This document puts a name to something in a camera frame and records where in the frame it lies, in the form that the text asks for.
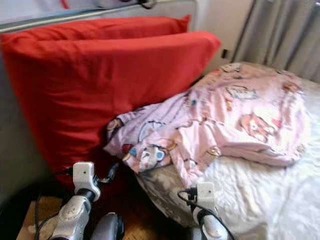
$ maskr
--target red pillowcase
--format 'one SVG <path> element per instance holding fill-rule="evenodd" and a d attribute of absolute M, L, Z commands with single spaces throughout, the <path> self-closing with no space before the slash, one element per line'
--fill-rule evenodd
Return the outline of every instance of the red pillowcase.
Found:
<path fill-rule="evenodd" d="M 88 26 L 100 24 L 93 22 Z M 1 36 L 13 88 L 55 172 L 78 161 L 105 161 L 106 124 L 185 91 L 220 46 L 207 32 L 140 38 L 130 30 L 138 38 L 105 40 L 106 28 L 77 32 L 62 25 L 56 35 L 58 26 Z"/>

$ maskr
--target white bed sheet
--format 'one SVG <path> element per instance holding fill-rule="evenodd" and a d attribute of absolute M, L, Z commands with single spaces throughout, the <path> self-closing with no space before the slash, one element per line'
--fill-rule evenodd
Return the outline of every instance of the white bed sheet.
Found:
<path fill-rule="evenodd" d="M 199 179 L 214 183 L 212 208 L 236 239 L 320 239 L 320 84 L 304 80 L 303 88 L 312 133 L 298 163 L 281 168 L 221 157 Z M 137 179 L 167 217 L 185 227 L 195 225 L 189 207 L 177 197 L 184 187 L 172 165 Z"/>

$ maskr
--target wooden floor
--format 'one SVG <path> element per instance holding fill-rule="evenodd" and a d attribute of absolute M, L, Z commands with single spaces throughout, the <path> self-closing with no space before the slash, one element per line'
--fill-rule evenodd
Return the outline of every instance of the wooden floor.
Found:
<path fill-rule="evenodd" d="M 98 220 L 108 212 L 115 212 L 123 217 L 125 240 L 186 239 L 186 229 L 166 218 L 139 186 L 95 207 L 91 214 L 94 219 L 90 225 L 95 226 Z"/>

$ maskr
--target cartoon print blanket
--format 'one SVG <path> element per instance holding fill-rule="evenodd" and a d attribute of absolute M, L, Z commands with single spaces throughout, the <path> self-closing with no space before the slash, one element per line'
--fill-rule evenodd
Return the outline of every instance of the cartoon print blanket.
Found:
<path fill-rule="evenodd" d="M 104 149 L 137 173 L 174 164 L 186 187 L 221 155 L 289 166 L 310 135 L 300 81 L 287 71 L 224 65 L 187 92 L 119 115 Z"/>

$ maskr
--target wall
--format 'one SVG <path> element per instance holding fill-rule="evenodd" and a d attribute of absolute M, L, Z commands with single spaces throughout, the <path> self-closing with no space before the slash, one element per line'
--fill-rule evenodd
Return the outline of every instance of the wall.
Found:
<path fill-rule="evenodd" d="M 197 0 L 196 29 L 209 31 L 219 37 L 222 46 L 212 59 L 206 72 L 232 60 L 238 39 L 254 0 Z M 229 50 L 227 58 L 221 58 L 223 49 Z"/>
<path fill-rule="evenodd" d="M 41 1 L 43 0 L 6 0 L 5 4 L 1 2 L 0 16 L 8 19 L 26 16 L 25 14 L 41 14 L 44 9 L 41 4 L 52 4 L 53 1 L 57 3 L 58 0 L 45 0 L 42 3 Z M 78 0 L 69 0 L 69 3 L 73 4 L 73 1 Z M 195 30 L 214 33 L 222 41 L 221 49 L 230 50 L 227 59 L 220 57 L 220 50 L 208 66 L 208 72 L 231 60 L 252 0 L 197 0 L 197 3 Z M 174 8 L 163 9 L 161 15 L 180 18 L 187 11 L 184 9 L 185 6 L 176 5 L 175 8 L 178 10 L 174 13 Z M 135 16 L 142 13 L 152 15 L 151 11 L 139 8 L 130 13 L 112 13 L 108 17 Z M 48 175 L 49 172 L 12 92 L 0 56 L 0 203 L 23 186 Z"/>

